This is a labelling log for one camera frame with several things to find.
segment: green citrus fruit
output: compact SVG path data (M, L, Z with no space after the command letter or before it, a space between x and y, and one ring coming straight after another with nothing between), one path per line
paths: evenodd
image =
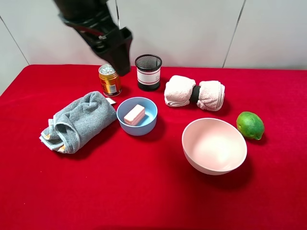
M260 140L264 133L262 120L251 112L242 112L236 120L236 127L243 136L250 139Z

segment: mesh pen holder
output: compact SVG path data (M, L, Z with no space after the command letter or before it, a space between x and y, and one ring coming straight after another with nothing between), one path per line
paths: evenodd
M162 60L156 55L144 54L135 59L138 86L144 91L154 91L160 86Z

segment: blue bowl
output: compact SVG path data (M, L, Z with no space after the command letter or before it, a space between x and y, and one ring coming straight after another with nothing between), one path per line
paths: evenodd
M137 104L145 108L145 117L137 124L137 126L127 125L124 116L130 112ZM150 131L157 122L158 108L152 100L144 97L132 97L121 103L117 109L117 118L123 130L133 136L142 136Z

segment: red table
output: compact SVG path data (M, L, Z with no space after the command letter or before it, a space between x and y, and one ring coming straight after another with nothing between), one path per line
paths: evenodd
M170 108L172 75L219 80L218 112L195 104ZM47 119L73 100L101 91L98 66L32 65L0 97L1 230L302 230L307 228L307 71L162 68L155 92L137 88L136 69L122 77L127 98L158 106L154 130L127 135L115 121L76 154L50 151L38 139ZM265 124L247 141L236 170L209 176L185 159L181 134L191 121L236 125L242 111Z

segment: pink soap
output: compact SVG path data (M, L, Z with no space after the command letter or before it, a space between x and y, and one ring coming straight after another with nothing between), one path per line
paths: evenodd
M145 116L145 108L137 104L125 117L124 121L127 125L136 126Z

